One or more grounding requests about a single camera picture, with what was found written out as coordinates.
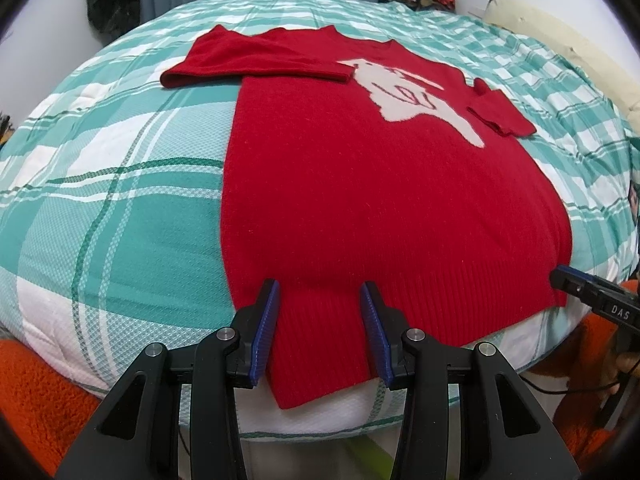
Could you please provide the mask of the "red knit sweater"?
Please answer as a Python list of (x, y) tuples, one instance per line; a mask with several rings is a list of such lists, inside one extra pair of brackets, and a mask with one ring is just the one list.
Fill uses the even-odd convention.
[(241, 83), (220, 244), (233, 303), (281, 287), (268, 382), (280, 408), (374, 375), (359, 291), (464, 346), (561, 307), (550, 272), (572, 233), (500, 91), (394, 40), (332, 26), (256, 36), (217, 26), (163, 86)]

